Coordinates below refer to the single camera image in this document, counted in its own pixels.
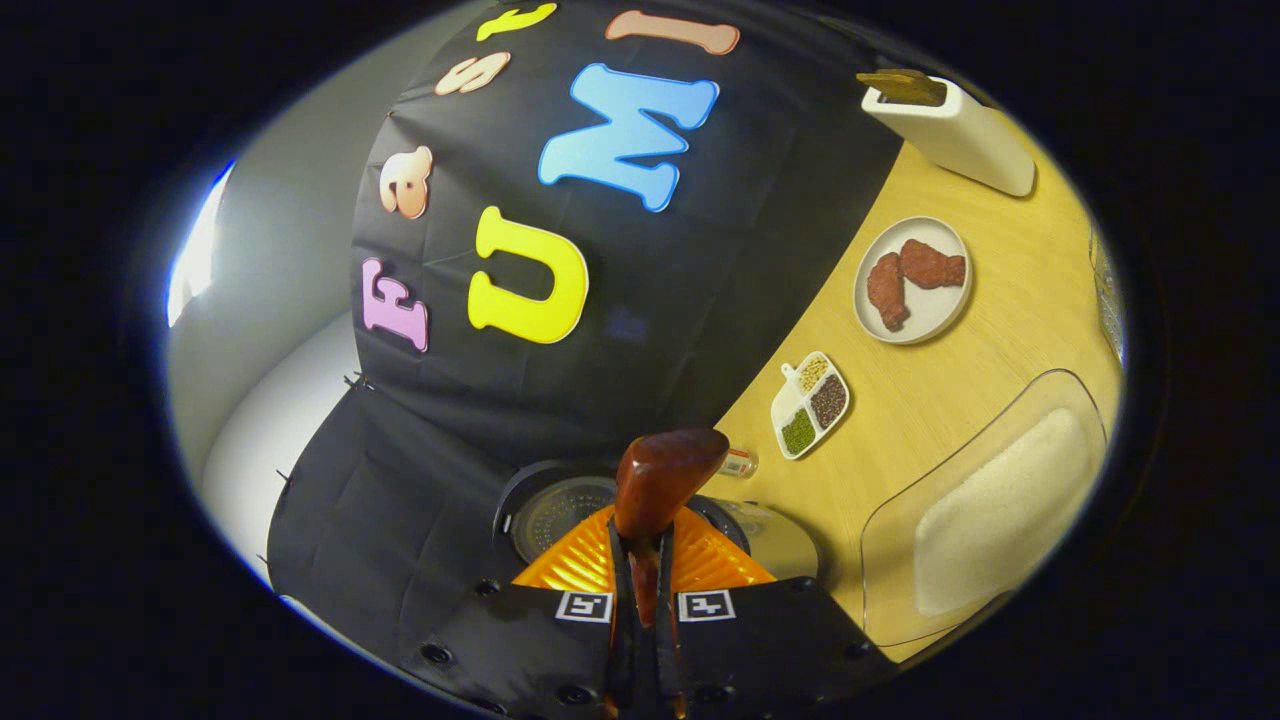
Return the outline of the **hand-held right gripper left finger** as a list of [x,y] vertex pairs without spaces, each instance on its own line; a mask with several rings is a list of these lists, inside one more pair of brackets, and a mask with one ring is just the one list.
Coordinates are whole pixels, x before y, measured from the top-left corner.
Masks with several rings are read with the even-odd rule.
[[404,670],[504,719],[611,717],[628,693],[634,644],[613,515],[596,510],[509,582],[472,583],[416,637]]

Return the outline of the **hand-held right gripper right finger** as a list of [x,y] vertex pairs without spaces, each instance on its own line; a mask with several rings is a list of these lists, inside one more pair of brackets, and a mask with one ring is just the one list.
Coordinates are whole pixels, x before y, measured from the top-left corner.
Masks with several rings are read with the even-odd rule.
[[660,683],[686,719],[832,719],[893,679],[814,577],[776,577],[689,509],[667,538]]

